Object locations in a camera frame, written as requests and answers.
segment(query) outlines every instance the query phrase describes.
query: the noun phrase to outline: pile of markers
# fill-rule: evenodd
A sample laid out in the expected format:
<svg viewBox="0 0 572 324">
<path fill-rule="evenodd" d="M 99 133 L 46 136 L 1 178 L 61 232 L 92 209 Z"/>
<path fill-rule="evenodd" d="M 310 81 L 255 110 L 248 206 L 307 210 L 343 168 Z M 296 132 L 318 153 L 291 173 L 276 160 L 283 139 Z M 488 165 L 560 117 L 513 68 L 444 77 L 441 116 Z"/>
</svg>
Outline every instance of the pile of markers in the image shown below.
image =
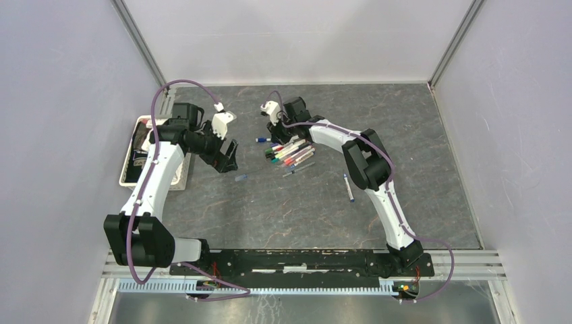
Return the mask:
<svg viewBox="0 0 572 324">
<path fill-rule="evenodd" d="M 292 171 L 298 167 L 298 165 L 314 156 L 315 151 L 316 149 L 312 146 L 311 142 L 300 140 L 297 136 L 294 136 L 290 142 L 284 145 L 272 143 L 271 147 L 265 150 L 264 156 L 270 159 L 272 163 L 286 167 L 287 175 L 289 175 L 294 173 Z"/>
</svg>

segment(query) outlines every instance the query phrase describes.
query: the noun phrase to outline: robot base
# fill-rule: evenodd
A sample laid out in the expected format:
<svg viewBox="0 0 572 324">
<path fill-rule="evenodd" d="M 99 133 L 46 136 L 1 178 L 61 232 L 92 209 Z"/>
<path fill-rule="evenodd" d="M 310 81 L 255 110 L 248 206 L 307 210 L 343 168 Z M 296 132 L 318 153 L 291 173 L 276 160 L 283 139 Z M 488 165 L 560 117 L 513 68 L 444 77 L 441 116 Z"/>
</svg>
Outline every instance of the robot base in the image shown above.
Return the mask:
<svg viewBox="0 0 572 324">
<path fill-rule="evenodd" d="M 430 254 L 407 268 L 396 269 L 395 256 L 383 250 L 235 250 L 203 251 L 193 263 L 249 288 L 375 288 L 379 279 L 435 276 Z M 197 275 L 187 267 L 171 266 L 171 275 Z"/>
</svg>

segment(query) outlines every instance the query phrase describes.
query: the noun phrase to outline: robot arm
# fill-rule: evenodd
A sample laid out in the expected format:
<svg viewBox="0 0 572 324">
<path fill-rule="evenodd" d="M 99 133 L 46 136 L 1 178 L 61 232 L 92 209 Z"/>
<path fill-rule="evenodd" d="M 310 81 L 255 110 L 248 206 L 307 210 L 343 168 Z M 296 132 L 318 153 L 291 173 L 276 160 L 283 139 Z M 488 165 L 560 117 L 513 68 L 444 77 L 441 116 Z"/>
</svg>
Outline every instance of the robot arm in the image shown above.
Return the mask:
<svg viewBox="0 0 572 324">
<path fill-rule="evenodd" d="M 227 125 L 236 116 L 228 111 L 220 111 L 212 121 L 197 125 L 197 114 L 201 108 L 180 104 L 173 106 L 173 117 L 161 126 L 157 126 L 160 151 L 153 160 L 156 150 L 154 136 L 150 137 L 148 158 L 139 181 L 126 204 L 118 215 L 107 215 L 103 228 L 118 265 L 127 265 L 128 222 L 134 206 L 138 206 L 132 235 L 132 258 L 135 266 L 168 267 L 172 262 L 196 261 L 203 248 L 200 240 L 174 238 L 161 223 L 163 205 L 171 180 L 187 153 L 199 155 L 207 164 L 219 173 L 238 168 L 235 154 L 237 143 L 232 140 L 226 153 L 221 147 L 227 134 Z M 145 182 L 151 165 L 152 173 Z M 138 193 L 144 190 L 140 200 Z"/>
<path fill-rule="evenodd" d="M 320 120 L 320 124 L 333 125 L 327 119 Z M 353 132 L 356 134 L 360 134 L 359 132 L 355 132 L 355 131 L 351 131 L 351 130 L 347 130 L 347 131 Z M 323 144 L 323 145 L 329 146 L 332 149 L 335 149 L 336 151 L 338 151 L 340 153 L 345 153 L 344 152 L 344 145 L 346 143 L 349 142 L 353 146 L 354 141 L 356 141 L 356 139 L 354 137 L 351 137 L 350 135 L 342 134 L 342 133 L 340 133 L 340 132 L 338 132 L 332 128 L 328 128 L 328 127 L 324 127 L 324 126 L 312 126 L 312 127 L 310 127 L 310 136 L 312 138 L 312 142 L 314 142 L 316 144 Z M 359 173 L 359 172 L 352 171 L 352 168 L 350 167 L 349 164 L 348 164 L 348 169 L 349 169 L 349 174 L 350 174 L 352 180 L 358 176 L 358 175 L 356 175 L 356 173 Z M 395 196 L 395 191 L 393 190 L 393 181 L 389 182 L 389 188 L 390 188 L 390 192 L 386 191 L 385 187 L 383 185 L 378 186 L 375 190 L 370 189 L 370 188 L 365 188 L 364 191 L 366 192 L 368 197 L 370 197 L 372 203 L 375 206 L 375 209 L 377 211 L 379 219 L 381 220 L 381 224 L 383 225 L 383 228 L 385 230 L 385 236 L 387 238 L 387 244 L 389 246 L 391 246 L 392 248 L 399 250 L 399 249 L 405 248 L 405 247 L 409 246 L 411 243 L 413 243 L 413 238 L 411 238 L 411 236 L 408 236 L 403 231 L 403 228 L 399 224 L 399 219 L 397 218 L 397 215 L 395 214 L 395 211 L 393 210 L 393 207 L 391 206 L 391 202 L 389 201 L 389 195 L 392 194 L 393 200 L 395 201 L 395 204 L 399 208 L 400 213 L 403 215 L 403 211 L 401 210 L 401 206 L 399 205 L 399 201 L 397 200 L 397 197 Z M 409 227 L 409 224 L 407 223 L 407 220 L 405 220 L 405 218 L 403 218 L 403 224 L 405 227 L 407 227 L 407 229 L 410 232 L 413 233 L 413 231 Z"/>
<path fill-rule="evenodd" d="M 390 252 L 399 258 L 401 266 L 404 267 L 409 266 L 417 260 L 423 254 L 423 248 L 419 241 L 414 240 L 405 233 L 403 227 L 414 234 L 404 216 L 402 216 L 402 222 L 400 222 L 389 200 L 389 195 L 391 195 L 396 209 L 400 215 L 403 215 L 403 211 L 395 195 L 393 181 L 389 181 L 391 170 L 387 161 L 361 140 L 334 129 L 341 127 L 332 124 L 329 120 L 321 116 L 317 115 L 312 117 L 310 112 L 306 109 L 306 104 L 302 98 L 298 97 L 287 101 L 284 103 L 284 110 L 285 111 L 281 111 L 278 103 L 274 101 L 269 101 L 261 107 L 262 114 L 270 118 L 267 128 L 272 134 L 273 142 L 285 144 L 290 141 L 292 136 L 297 135 L 299 138 L 329 146 L 343 153 L 353 183 L 366 192 L 375 206 L 385 230 L 387 246 Z M 320 125 L 286 128 L 280 122 L 281 119 L 286 119 L 287 124 L 309 121 Z M 364 132 L 356 132 L 345 128 L 341 129 L 348 133 L 354 133 L 367 138 L 384 153 L 387 153 L 379 136 L 374 130 L 368 129 Z M 370 156 L 366 158 L 364 153 L 370 153 Z"/>
</svg>

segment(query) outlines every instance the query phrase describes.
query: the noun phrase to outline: marble-pattern surface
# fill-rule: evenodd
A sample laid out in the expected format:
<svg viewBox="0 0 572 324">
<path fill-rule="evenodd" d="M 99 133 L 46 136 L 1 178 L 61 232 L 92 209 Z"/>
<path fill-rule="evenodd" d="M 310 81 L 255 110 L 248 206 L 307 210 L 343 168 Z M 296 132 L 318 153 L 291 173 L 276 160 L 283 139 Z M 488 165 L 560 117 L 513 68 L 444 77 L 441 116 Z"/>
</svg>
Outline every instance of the marble-pattern surface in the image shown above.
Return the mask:
<svg viewBox="0 0 572 324">
<path fill-rule="evenodd" d="M 346 84 L 214 87 L 237 115 L 228 137 L 238 141 L 239 170 L 218 174 L 193 157 L 187 189 L 170 192 L 163 223 L 174 236 L 206 238 L 211 248 L 386 248 L 375 208 L 353 184 L 350 203 L 343 156 L 316 147 L 315 165 L 283 178 L 264 158 L 267 117 L 259 107 L 277 88 L 304 98 L 312 115 L 351 130 L 377 131 L 397 166 L 395 189 L 417 235 L 454 248 L 479 248 L 467 199 L 438 110 L 424 84 Z M 179 88 L 177 102 L 215 112 L 198 88 Z M 235 176 L 247 174 L 240 182 Z M 425 248 L 442 248 L 425 243 Z"/>
</svg>

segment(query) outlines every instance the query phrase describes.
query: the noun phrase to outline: lavender wall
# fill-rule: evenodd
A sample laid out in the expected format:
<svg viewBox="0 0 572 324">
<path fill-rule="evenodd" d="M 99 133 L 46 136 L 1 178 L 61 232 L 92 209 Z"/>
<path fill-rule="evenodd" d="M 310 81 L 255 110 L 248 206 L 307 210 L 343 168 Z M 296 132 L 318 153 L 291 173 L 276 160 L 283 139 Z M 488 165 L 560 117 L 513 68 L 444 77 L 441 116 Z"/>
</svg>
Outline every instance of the lavender wall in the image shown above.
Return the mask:
<svg viewBox="0 0 572 324">
<path fill-rule="evenodd" d="M 109 1 L 0 2 L 0 323 L 85 323 L 156 88 Z"/>
<path fill-rule="evenodd" d="M 427 81 L 471 0 L 125 0 L 166 79 Z"/>
<path fill-rule="evenodd" d="M 572 2 L 487 1 L 436 86 L 522 323 L 570 323 Z"/>
</svg>

